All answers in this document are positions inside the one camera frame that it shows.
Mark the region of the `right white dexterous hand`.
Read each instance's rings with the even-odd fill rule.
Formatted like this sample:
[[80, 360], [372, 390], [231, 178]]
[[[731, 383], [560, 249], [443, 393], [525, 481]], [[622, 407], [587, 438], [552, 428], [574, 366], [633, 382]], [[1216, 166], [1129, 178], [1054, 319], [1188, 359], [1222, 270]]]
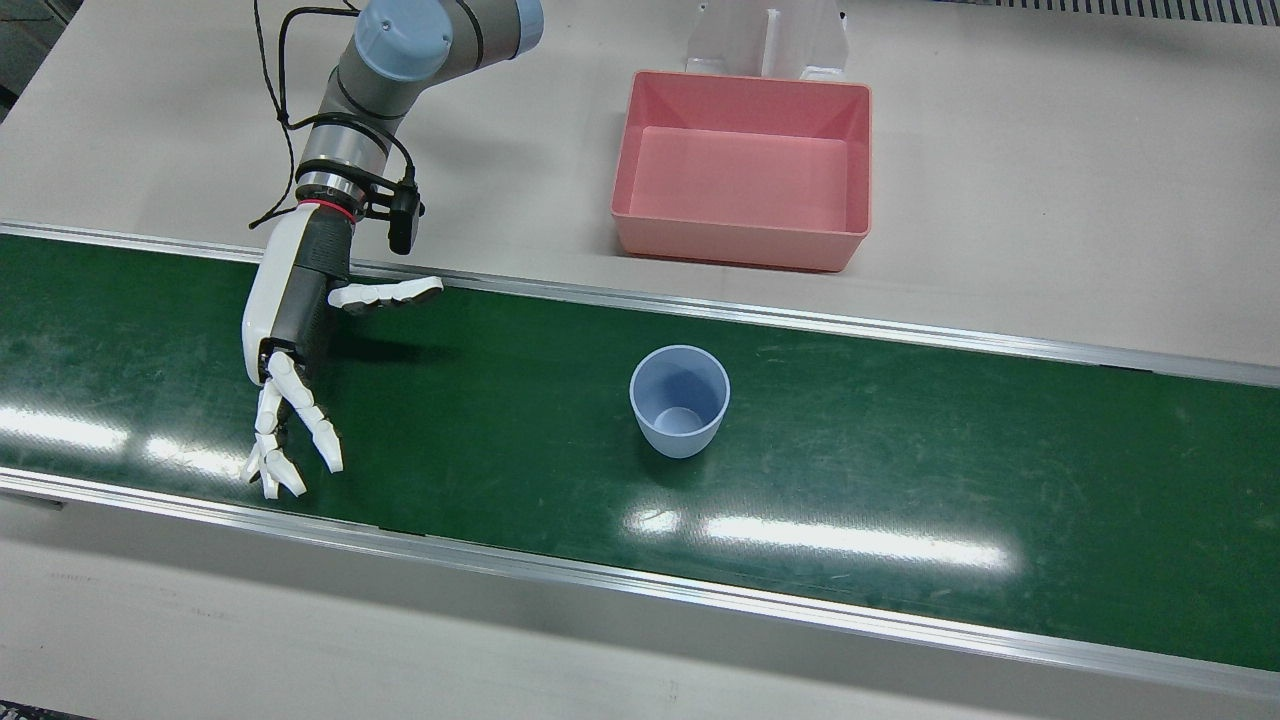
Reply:
[[293, 413], [332, 473], [344, 468], [340, 437], [310, 387], [324, 325], [335, 310], [393, 307], [439, 295], [436, 275], [384, 284], [349, 279], [355, 218], [334, 202], [308, 200], [271, 229], [241, 322], [247, 377], [259, 387], [253, 445], [239, 474], [259, 482], [268, 500], [307, 487], [284, 450], [285, 416]]

